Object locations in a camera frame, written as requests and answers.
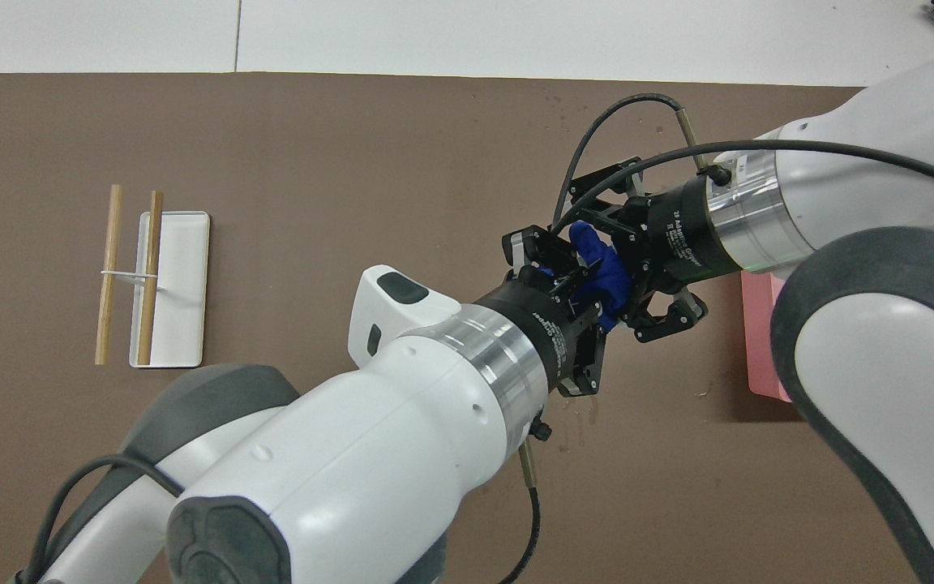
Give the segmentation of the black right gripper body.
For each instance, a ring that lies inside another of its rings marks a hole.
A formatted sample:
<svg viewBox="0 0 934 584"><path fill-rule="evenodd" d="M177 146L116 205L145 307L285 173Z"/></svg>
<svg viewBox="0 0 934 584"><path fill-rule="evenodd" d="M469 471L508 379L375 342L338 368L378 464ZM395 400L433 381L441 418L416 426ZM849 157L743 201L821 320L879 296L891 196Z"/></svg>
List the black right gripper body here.
<svg viewBox="0 0 934 584"><path fill-rule="evenodd" d="M729 255L715 232L707 195L708 180L698 176L651 199L646 225L653 263L683 285L729 272Z"/></svg>

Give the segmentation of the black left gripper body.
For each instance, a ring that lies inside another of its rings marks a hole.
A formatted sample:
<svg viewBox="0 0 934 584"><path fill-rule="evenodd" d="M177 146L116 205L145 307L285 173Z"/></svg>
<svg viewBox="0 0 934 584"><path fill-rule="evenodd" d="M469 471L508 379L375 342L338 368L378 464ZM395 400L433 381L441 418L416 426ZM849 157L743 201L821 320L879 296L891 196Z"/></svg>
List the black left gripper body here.
<svg viewBox="0 0 934 584"><path fill-rule="evenodd" d="M475 304L503 315L524 333L537 351L548 389L554 389L572 370L575 348L567 312L549 295L522 281L503 282L475 300Z"/></svg>

